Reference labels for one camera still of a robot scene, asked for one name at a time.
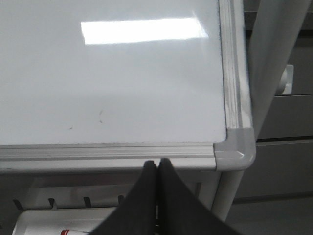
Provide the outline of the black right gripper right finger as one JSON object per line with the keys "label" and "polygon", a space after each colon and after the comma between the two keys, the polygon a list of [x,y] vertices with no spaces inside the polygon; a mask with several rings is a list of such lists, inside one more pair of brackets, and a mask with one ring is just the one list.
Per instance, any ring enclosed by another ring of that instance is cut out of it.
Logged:
{"label": "black right gripper right finger", "polygon": [[237,235],[188,189],[171,161],[158,166],[158,217],[161,235]]}

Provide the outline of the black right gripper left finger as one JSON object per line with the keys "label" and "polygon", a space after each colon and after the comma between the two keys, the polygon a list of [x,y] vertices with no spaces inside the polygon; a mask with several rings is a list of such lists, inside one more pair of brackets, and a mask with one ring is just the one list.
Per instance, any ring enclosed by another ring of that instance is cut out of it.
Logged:
{"label": "black right gripper left finger", "polygon": [[144,163],[140,177],[122,203],[91,235],[153,235],[156,222],[157,167]]}

